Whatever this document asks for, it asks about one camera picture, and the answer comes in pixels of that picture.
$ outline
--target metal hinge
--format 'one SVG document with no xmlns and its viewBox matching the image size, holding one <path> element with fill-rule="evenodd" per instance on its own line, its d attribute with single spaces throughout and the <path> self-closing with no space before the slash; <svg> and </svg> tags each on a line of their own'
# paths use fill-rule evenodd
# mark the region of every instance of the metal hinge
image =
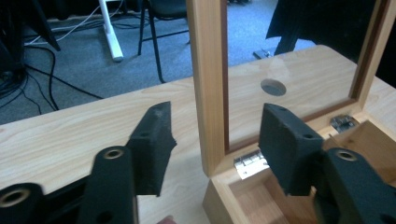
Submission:
<svg viewBox="0 0 396 224">
<path fill-rule="evenodd" d="M 350 128 L 355 127 L 358 124 L 358 122 L 349 115 L 340 115 L 335 118 L 332 118 L 330 124 L 334 127 L 334 129 L 337 132 L 342 133 Z"/>
<path fill-rule="evenodd" d="M 233 165 L 242 179 L 246 179 L 269 167 L 267 160 L 259 149 L 242 157 L 235 158 Z"/>
</svg>

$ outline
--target white cable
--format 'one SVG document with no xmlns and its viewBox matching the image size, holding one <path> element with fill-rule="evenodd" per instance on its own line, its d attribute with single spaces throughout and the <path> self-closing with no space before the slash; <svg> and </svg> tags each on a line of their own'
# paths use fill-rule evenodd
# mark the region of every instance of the white cable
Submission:
<svg viewBox="0 0 396 224">
<path fill-rule="evenodd" d="M 124 0 L 121 0 L 121 1 L 120 1 L 119 7 L 117 8 L 117 10 L 116 10 L 115 12 L 113 12 L 113 13 L 110 15 L 110 18 L 113 17 L 114 15 L 116 15 L 116 14 L 119 12 L 119 10 L 120 10 L 120 8 L 121 8 L 121 6 L 122 6 L 122 2 L 123 2 L 123 1 L 124 1 Z M 84 23 L 85 23 L 90 17 L 92 17 L 93 14 L 94 14 L 99 8 L 100 8 L 100 6 L 98 6 L 98 7 L 97 7 L 97 8 L 96 8 L 96 9 L 95 9 L 84 21 L 80 22 L 79 24 L 77 24 L 77 25 L 75 25 L 75 26 L 65 26 L 65 27 L 58 27 L 58 28 L 53 28 L 53 29 L 51 29 L 51 31 L 57 31 L 57 30 L 63 30 L 63 29 L 72 28 L 69 32 L 67 32 L 67 34 L 65 34 L 65 35 L 62 36 L 61 38 L 57 39 L 56 41 L 61 41 L 61 40 L 65 39 L 68 35 L 70 35 L 70 34 L 71 34 L 73 31 L 75 31 L 78 27 L 80 27 L 81 25 L 84 25 Z M 35 43 L 40 37 L 41 37 L 41 35 L 39 35 L 38 37 L 36 37 L 36 38 L 35 38 L 34 40 L 32 40 L 31 42 L 25 43 L 24 46 L 48 44 L 48 42 L 39 42 L 39 43 Z"/>
</svg>

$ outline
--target glass panel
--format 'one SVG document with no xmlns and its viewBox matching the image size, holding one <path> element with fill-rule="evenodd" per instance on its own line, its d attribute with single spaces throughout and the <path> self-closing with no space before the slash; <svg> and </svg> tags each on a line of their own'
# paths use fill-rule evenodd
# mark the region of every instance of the glass panel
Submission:
<svg viewBox="0 0 396 224">
<path fill-rule="evenodd" d="M 349 100 L 374 3 L 229 2 L 231 146 L 257 135 L 264 103 L 307 117 Z"/>
</svg>

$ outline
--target black chair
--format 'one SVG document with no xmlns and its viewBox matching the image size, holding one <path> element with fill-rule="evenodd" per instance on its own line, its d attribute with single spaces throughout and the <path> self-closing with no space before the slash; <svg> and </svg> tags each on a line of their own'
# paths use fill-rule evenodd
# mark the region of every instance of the black chair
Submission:
<svg viewBox="0 0 396 224">
<path fill-rule="evenodd" d="M 148 10 L 149 25 L 151 28 L 152 37 L 143 39 L 146 9 Z M 155 61 L 157 63 L 158 78 L 160 79 L 161 83 L 165 83 L 165 81 L 163 80 L 163 72 L 161 70 L 160 53 L 158 51 L 157 38 L 186 33 L 188 32 L 188 30 L 168 35 L 157 36 L 155 33 L 154 18 L 157 18 L 160 21 L 173 21 L 187 18 L 186 0 L 143 0 L 142 3 L 139 48 L 137 51 L 137 55 L 141 54 L 143 41 L 152 39 L 152 43 L 154 45 Z"/>
</svg>

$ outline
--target chair leg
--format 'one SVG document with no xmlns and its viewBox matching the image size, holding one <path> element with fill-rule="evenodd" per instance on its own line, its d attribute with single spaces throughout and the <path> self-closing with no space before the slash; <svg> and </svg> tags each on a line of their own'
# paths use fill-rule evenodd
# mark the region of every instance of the chair leg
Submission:
<svg viewBox="0 0 396 224">
<path fill-rule="evenodd" d="M 143 29 L 145 28 L 145 10 L 146 7 L 142 6 L 142 12 L 140 13 L 140 36 L 139 36 L 139 46 L 137 49 L 137 55 L 142 54 L 142 44 L 143 44 Z"/>
<path fill-rule="evenodd" d="M 158 78 L 160 79 L 161 83 L 166 83 L 163 80 L 163 72 L 161 70 L 161 62 L 160 62 L 160 52 L 158 51 L 157 35 L 155 33 L 155 26 L 154 26 L 154 16 L 150 12 L 150 8 L 148 9 L 148 16 L 149 16 L 149 26 L 151 28 L 152 44 L 154 45 L 155 61 L 157 63 Z"/>
</svg>

